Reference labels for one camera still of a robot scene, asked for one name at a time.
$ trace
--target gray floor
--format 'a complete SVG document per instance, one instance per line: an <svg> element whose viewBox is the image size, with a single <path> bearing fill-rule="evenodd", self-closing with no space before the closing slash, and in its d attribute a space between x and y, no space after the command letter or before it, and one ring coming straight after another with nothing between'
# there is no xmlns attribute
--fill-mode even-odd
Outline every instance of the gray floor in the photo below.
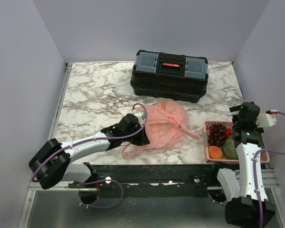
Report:
<svg viewBox="0 0 285 228"><path fill-rule="evenodd" d="M109 205L117 199L99 199ZM114 209L79 206L76 192L36 193L29 228L232 228L208 198L126 198ZM278 228L274 218L267 228Z"/></svg>

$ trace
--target toolbox lid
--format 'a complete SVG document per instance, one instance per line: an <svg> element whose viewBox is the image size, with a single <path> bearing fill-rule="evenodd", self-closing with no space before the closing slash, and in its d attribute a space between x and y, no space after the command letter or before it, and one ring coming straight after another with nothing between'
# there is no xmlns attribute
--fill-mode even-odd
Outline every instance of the toolbox lid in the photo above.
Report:
<svg viewBox="0 0 285 228"><path fill-rule="evenodd" d="M208 73L208 64L205 59L186 57L185 77L205 79Z"/></svg>
<svg viewBox="0 0 285 228"><path fill-rule="evenodd" d="M140 52L139 55L136 56L134 65L137 65L136 67L137 71L155 73L157 59L158 59L157 53Z"/></svg>

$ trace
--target red label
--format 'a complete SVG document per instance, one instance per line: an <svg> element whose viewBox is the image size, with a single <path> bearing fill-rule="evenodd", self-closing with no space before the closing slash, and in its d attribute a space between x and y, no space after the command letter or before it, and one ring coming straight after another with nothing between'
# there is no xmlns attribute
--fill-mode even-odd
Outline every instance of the red label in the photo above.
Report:
<svg viewBox="0 0 285 228"><path fill-rule="evenodd" d="M162 63L163 66L168 66L168 67L180 67L179 64L175 63Z"/></svg>

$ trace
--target black toolbox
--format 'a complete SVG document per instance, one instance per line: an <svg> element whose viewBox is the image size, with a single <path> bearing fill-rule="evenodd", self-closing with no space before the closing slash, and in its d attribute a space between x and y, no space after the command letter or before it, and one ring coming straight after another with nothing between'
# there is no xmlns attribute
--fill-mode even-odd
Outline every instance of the black toolbox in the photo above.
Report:
<svg viewBox="0 0 285 228"><path fill-rule="evenodd" d="M208 61L204 57L140 50L130 83L136 95L197 103L207 91Z"/></svg>

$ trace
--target bunch of grapes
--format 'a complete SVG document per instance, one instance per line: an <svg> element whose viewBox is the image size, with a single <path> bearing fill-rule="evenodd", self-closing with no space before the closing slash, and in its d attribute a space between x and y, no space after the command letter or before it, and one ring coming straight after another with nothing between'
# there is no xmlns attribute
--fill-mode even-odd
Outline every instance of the bunch of grapes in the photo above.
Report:
<svg viewBox="0 0 285 228"><path fill-rule="evenodd" d="M221 123L214 123L210 127L210 132L208 136L208 144L209 146L223 146L225 140L227 139L226 137L226 127L222 125Z"/></svg>

